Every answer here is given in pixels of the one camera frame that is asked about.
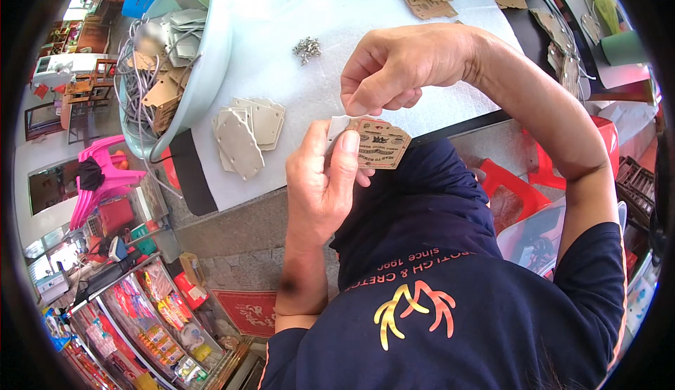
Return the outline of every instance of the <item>shirt logo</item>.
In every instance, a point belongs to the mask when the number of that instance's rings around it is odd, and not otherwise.
[[[424,281],[416,280],[414,298],[410,295],[408,285],[403,284],[396,289],[393,293],[393,298],[390,301],[386,301],[377,309],[377,311],[375,311],[373,320],[375,321],[375,324],[380,324],[380,343],[382,344],[382,349],[389,350],[387,329],[391,329],[393,335],[399,339],[406,338],[406,336],[396,328],[396,318],[393,315],[402,296],[405,297],[409,305],[408,308],[401,313],[401,318],[406,318],[412,311],[421,312],[422,314],[429,313],[428,308],[425,308],[418,303],[421,292],[426,293],[431,299],[436,314],[436,320],[431,327],[429,327],[429,331],[434,331],[441,324],[443,317],[445,317],[448,339],[452,337],[452,333],[454,332],[454,321],[452,320],[450,309],[455,308],[455,300],[445,292],[432,290]]]

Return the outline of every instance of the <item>pink plastic chair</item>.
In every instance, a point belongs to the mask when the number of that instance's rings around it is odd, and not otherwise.
[[[127,194],[132,189],[128,185],[139,183],[147,173],[144,171],[119,170],[114,167],[115,163],[126,160],[126,155],[111,156],[108,153],[108,147],[122,141],[124,141],[123,135],[97,140],[78,155],[80,162],[87,160],[89,157],[94,158],[101,167],[101,173],[105,175],[105,179],[96,191],[87,191],[80,189],[80,177],[77,177],[78,201],[70,218],[70,230],[82,227],[86,218],[96,209],[101,200]]]

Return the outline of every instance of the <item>hand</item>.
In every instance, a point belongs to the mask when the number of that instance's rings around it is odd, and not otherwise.
[[[477,71],[478,41],[484,32],[437,23],[368,32],[342,71],[340,97],[350,116],[412,108],[421,87],[451,86]]]
[[[322,246],[352,209],[354,181],[369,186],[375,171],[359,170],[359,133],[345,131],[337,139],[325,169],[330,121],[313,122],[300,148],[286,160],[288,235],[310,246]]]

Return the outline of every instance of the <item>black cloth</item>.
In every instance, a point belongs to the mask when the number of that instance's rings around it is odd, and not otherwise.
[[[80,163],[78,174],[80,175],[80,190],[96,191],[105,181],[105,175],[101,172],[101,167],[91,156]]]

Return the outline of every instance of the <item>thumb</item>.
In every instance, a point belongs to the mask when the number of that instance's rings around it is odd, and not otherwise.
[[[345,112],[350,116],[373,113],[409,89],[403,87],[402,74],[396,71],[393,63],[387,61],[380,71],[364,78],[347,104]]]
[[[359,171],[359,133],[345,131],[337,139],[331,157],[331,179],[328,182],[328,198],[333,201],[346,199],[351,204],[354,180]]]

